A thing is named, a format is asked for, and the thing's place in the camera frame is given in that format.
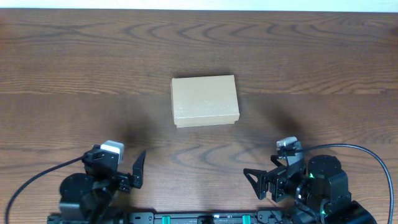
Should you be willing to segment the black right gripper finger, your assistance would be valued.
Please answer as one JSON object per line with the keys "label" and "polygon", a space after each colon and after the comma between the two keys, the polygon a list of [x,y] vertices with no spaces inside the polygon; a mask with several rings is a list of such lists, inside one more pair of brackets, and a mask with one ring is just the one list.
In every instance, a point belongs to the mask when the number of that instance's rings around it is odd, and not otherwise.
{"label": "black right gripper finger", "polygon": [[258,169],[243,169],[243,174],[251,184],[257,198],[263,200],[268,192],[268,172]]}
{"label": "black right gripper finger", "polygon": [[277,167],[286,167],[280,162],[281,158],[278,155],[271,155],[271,162],[274,163]]}

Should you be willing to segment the brown cardboard box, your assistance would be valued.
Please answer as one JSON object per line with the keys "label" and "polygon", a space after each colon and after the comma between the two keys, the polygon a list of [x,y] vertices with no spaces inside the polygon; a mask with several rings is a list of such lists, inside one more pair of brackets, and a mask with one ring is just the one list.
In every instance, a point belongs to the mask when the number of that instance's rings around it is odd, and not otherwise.
{"label": "brown cardboard box", "polygon": [[178,128],[234,124],[240,112],[234,75],[173,78],[172,115]]}

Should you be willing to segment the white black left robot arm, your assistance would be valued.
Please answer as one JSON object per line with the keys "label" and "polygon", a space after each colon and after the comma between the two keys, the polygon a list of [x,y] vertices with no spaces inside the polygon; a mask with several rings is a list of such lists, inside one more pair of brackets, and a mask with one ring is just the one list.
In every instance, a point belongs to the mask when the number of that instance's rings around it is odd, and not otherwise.
{"label": "white black left robot arm", "polygon": [[129,215],[113,207],[118,193],[130,193],[143,185],[146,151],[132,165],[131,173],[118,171],[124,144],[106,141],[95,144],[80,159],[84,173],[66,177],[60,184],[60,213],[49,215],[48,224],[129,223]]}

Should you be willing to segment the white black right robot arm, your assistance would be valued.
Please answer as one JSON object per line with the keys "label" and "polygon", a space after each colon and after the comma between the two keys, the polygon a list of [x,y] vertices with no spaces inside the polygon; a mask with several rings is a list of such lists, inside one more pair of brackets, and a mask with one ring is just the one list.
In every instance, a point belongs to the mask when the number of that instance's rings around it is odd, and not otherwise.
{"label": "white black right robot arm", "polygon": [[352,200],[348,176],[334,156],[320,155],[304,161],[300,141],[289,137],[277,142],[271,156],[275,169],[244,169],[258,199],[267,193],[274,202],[292,198],[286,211],[257,211],[259,223],[375,223],[374,217]]}

